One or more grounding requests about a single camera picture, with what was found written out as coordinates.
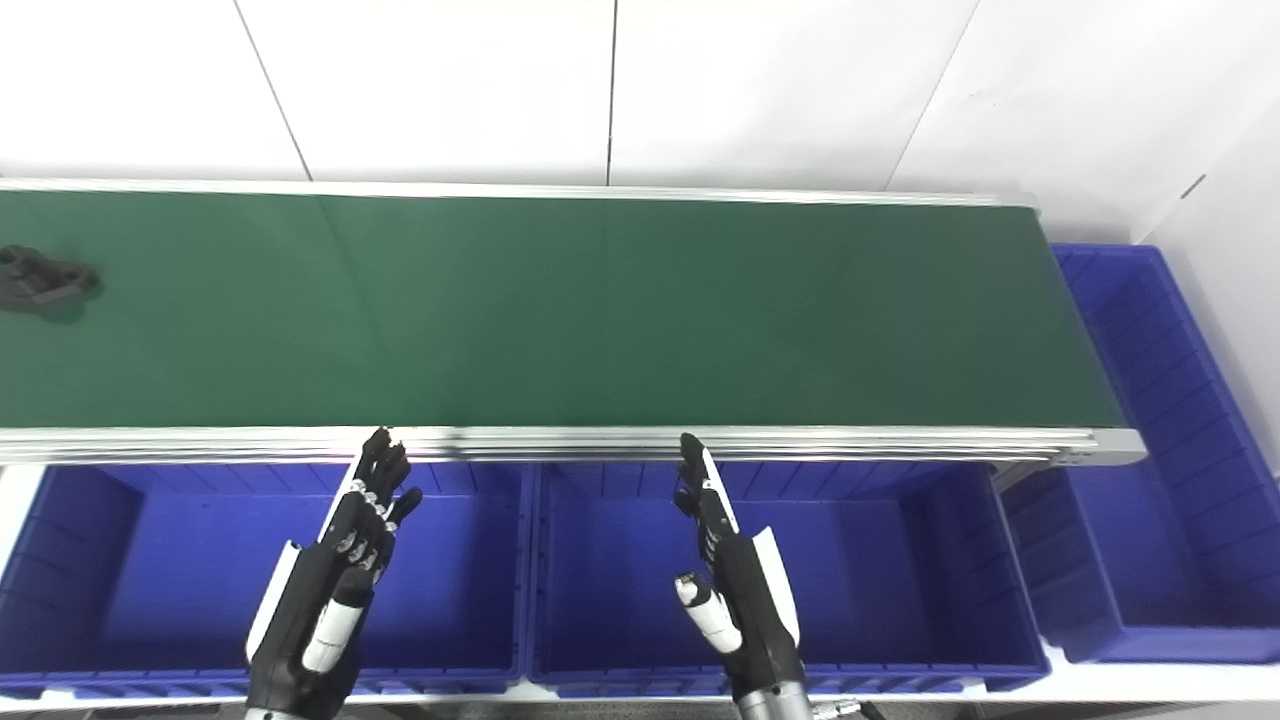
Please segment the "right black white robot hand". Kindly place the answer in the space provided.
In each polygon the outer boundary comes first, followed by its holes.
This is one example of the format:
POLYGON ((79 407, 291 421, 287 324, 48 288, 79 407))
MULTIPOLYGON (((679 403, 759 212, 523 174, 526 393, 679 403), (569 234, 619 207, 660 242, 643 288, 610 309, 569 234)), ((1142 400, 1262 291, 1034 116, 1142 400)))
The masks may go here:
POLYGON ((800 632, 790 580, 773 530, 740 530, 710 450, 694 434, 680 437, 676 507, 695 523, 705 577, 675 578, 681 606, 719 655, 730 694, 741 714, 806 700, 800 632))

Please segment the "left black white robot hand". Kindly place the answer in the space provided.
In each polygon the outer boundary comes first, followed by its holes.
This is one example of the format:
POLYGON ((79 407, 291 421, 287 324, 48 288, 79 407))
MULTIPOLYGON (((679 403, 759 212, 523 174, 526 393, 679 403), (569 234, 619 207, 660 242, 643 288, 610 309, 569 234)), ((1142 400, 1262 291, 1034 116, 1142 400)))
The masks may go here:
POLYGON ((361 671, 358 641, 422 491, 385 427, 353 459, 317 538, 285 543, 244 643, 247 719, 334 719, 361 671))

